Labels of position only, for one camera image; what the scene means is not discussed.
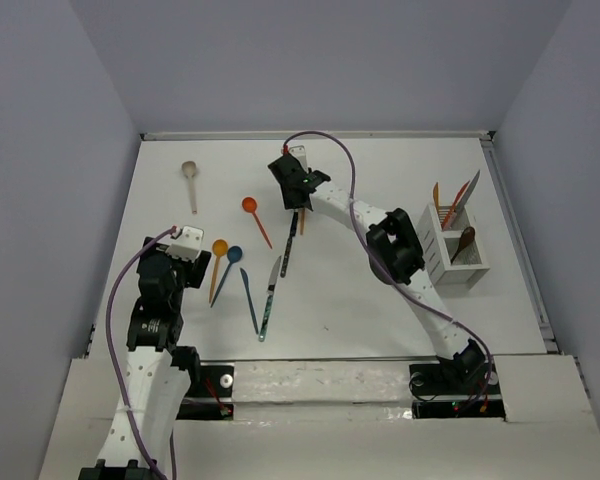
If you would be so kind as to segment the yellow-orange plastic knife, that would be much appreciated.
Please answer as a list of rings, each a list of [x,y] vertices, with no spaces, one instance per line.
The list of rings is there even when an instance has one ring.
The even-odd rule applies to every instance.
[[[305,230],[305,220],[306,220],[306,209],[301,209],[299,213],[299,233],[300,235],[304,235]]]

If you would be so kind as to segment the black-handle metal knife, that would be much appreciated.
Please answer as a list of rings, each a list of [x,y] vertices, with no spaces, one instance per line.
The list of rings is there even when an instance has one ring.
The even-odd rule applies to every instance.
[[[299,209],[294,210],[292,213],[289,234],[287,237],[287,241],[286,241],[286,245],[285,245],[285,249],[284,249],[284,253],[283,253],[283,257],[282,257],[282,262],[281,262],[281,268],[280,268],[280,277],[281,278],[285,278],[287,275],[287,269],[288,269],[289,259],[290,259],[291,250],[292,250],[292,246],[293,246],[293,240],[296,236],[297,228],[298,228],[299,213],[300,213]]]

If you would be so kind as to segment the pink-handle metal knife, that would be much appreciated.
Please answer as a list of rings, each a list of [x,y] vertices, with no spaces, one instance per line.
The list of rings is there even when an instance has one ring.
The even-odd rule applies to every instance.
[[[470,198],[471,194],[473,193],[473,191],[479,181],[479,178],[480,178],[480,171],[477,171],[476,174],[474,175],[473,179],[471,181],[469,181],[470,182],[469,186],[468,186],[467,190],[465,191],[462,199],[458,203],[458,206],[456,207],[456,210],[454,211],[454,213],[451,217],[450,223],[447,225],[447,228],[445,230],[448,230],[451,228],[456,217],[464,209],[466,203],[468,202],[468,199]]]

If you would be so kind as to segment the orange-red plastic knife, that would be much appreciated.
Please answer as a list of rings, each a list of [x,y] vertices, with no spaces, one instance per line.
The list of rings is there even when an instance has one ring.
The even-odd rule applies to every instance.
[[[454,211],[456,210],[456,207],[458,206],[458,203],[460,202],[460,200],[462,199],[465,191],[467,190],[468,186],[469,186],[469,181],[467,181],[461,188],[460,190],[457,192],[454,201],[452,202],[451,206],[449,207],[446,216],[444,217],[443,221],[441,222],[441,229],[444,231],[447,228],[447,225],[450,223],[451,217],[454,213]]]

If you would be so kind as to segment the dark brown wooden spoon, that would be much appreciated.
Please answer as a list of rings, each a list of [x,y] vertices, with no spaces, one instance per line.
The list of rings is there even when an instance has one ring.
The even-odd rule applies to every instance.
[[[473,226],[468,226],[462,231],[458,240],[456,250],[453,256],[451,257],[451,262],[454,262],[458,258],[458,256],[474,242],[475,235],[476,230]]]

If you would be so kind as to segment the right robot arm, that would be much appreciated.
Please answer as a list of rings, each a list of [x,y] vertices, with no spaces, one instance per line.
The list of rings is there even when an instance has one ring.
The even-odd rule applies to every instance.
[[[484,341],[446,308],[426,271],[424,250],[406,211],[387,211],[357,200],[327,174],[304,169],[290,153],[268,169],[281,189],[285,209],[306,208],[354,232],[374,275],[403,296],[427,333],[442,384],[453,392],[473,388],[476,397],[485,395],[492,356]]]

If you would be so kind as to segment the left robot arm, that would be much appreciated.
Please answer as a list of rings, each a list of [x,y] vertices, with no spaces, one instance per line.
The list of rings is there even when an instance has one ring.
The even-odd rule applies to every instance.
[[[203,232],[193,227],[167,231],[170,244],[148,237],[124,266],[138,275],[134,304],[120,359],[112,336],[113,303],[105,311],[105,336],[120,397],[106,440],[82,479],[174,479],[177,464],[174,423],[185,395],[201,383],[193,346],[178,343],[184,320],[184,292],[199,288],[211,259]]]

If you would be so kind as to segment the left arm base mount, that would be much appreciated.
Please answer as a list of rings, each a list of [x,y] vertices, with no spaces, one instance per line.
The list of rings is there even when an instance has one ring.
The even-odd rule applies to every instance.
[[[234,416],[235,367],[230,363],[202,365],[200,381],[193,384],[181,403],[178,420],[230,421]]]

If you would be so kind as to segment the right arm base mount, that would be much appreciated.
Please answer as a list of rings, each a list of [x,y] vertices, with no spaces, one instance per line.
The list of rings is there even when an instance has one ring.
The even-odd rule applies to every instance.
[[[452,384],[442,375],[437,363],[418,363],[409,367],[408,387],[413,398],[415,419],[500,418],[505,407],[497,370],[492,367],[487,378],[487,365],[471,380]]]

